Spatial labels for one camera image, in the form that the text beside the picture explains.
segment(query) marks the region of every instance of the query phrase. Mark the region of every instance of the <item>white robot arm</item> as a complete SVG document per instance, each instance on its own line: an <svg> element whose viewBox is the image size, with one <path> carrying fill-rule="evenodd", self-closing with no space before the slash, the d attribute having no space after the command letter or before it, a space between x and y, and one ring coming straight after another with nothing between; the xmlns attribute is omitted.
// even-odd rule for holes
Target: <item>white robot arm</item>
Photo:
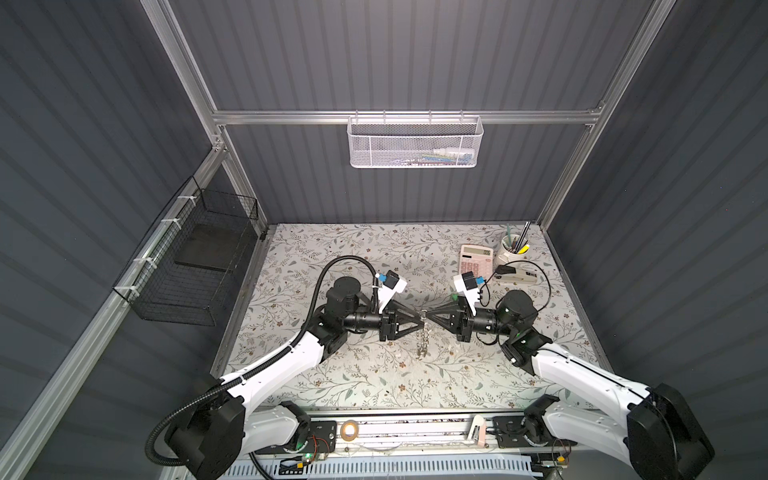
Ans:
<svg viewBox="0 0 768 480"><path fill-rule="evenodd" d="M473 333L507 336L500 342L502 352L515 366L600 409L579 409L544 395L525 410L515 433L532 445L551 445L553 439L589 445L631 465L645 480L696 478L712 460L712 445L677 390L664 384L651 388L571 355L533 328L538 311L521 290L507 292L494 310L475 308L472 280L454 277L465 295L426 317L460 342L471 341ZM466 287L463 292L460 286Z"/></svg>
<svg viewBox="0 0 768 480"><path fill-rule="evenodd" d="M312 308L323 274L330 265L346 258L363 261L376 275L372 299L361 293L358 280L350 276L336 280L326 292L327 302L314 310L290 340L243 369L220 379L210 377L200 396L163 419L144 448L152 462L184 465L197 480L214 480L239 455L271 445L299 450L309 435L309 417L292 402L256 411L268 396L334 354L350 333L378 330L379 340L389 341L424 327L418 312L392 300L395 293L405 289L406 281L392 271L377 275L359 257L340 257L323 269ZM379 279L382 285L376 288ZM164 457L154 448L166 427L165 442L177 458Z"/></svg>

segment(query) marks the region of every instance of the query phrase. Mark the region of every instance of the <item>pen holder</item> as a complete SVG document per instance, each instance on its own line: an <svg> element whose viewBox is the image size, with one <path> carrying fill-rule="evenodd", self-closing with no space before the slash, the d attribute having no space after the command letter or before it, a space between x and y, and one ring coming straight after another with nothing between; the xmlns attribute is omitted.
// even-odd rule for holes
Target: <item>pen holder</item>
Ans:
<svg viewBox="0 0 768 480"><path fill-rule="evenodd" d="M519 235L511 235L512 243L514 244L518 238L520 238ZM496 248L496 256L493 258L493 268L494 270L499 265L504 265L505 263L513 262L515 260L527 260L528 259L528 252L523 253L522 255L518 255L516 253L512 253L509 251L511 245L509 244L509 236L505 233L502 237L502 240L498 243L498 247Z"/></svg>

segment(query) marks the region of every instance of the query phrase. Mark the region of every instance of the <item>metal chain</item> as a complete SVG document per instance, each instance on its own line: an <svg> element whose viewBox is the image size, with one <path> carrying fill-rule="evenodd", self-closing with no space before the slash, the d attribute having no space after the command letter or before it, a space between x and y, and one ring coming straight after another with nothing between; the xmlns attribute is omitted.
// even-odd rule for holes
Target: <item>metal chain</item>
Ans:
<svg viewBox="0 0 768 480"><path fill-rule="evenodd" d="M422 310L422 321L424 322L424 328L419 330L418 340L416 343L416 359L423 360L427 356L427 349L429 347L429 332L427 331L427 311Z"/></svg>

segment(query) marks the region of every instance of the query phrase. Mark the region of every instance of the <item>pink calculator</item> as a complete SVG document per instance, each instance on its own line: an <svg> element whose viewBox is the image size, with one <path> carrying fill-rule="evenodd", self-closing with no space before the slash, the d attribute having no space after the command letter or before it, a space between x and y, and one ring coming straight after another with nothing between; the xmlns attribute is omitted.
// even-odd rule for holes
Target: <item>pink calculator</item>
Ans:
<svg viewBox="0 0 768 480"><path fill-rule="evenodd" d="M480 245L462 245L458 254L458 272L472 272L489 280L493 274L493 249Z"/></svg>

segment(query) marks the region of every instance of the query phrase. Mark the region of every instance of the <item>table surface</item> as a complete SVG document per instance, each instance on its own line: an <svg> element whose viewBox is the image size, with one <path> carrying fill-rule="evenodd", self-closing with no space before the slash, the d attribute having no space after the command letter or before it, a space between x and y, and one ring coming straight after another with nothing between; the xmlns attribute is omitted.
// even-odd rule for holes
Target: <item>table surface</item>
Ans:
<svg viewBox="0 0 768 480"><path fill-rule="evenodd" d="M515 225L512 233L519 233ZM396 300L415 310L450 300L451 277L457 274L459 247L464 243L495 248L506 226L438 224L309 224L278 225L253 291L227 371L240 369L277 348L301 327L321 269L339 255L368 259L380 272L394 270L408 281ZM552 298L535 327L582 359L598 361L574 310L563 279L541 231L531 226L527 260L545 270ZM537 271L528 265L531 271ZM344 261L326 275L318 304L340 276L354 276L370 296L370 273L360 263ZM491 305L507 287L490 284ZM547 285L520 286L539 307ZM299 406L340 409L385 408L524 408L550 393L585 407L562 387L515 368L496 346L455 336L427 322L428 353L418 359L419 334L381 343L378 333L349 335L346 345L314 369L289 381L267 399L292 400ZM485 342L492 337L486 336Z"/></svg>

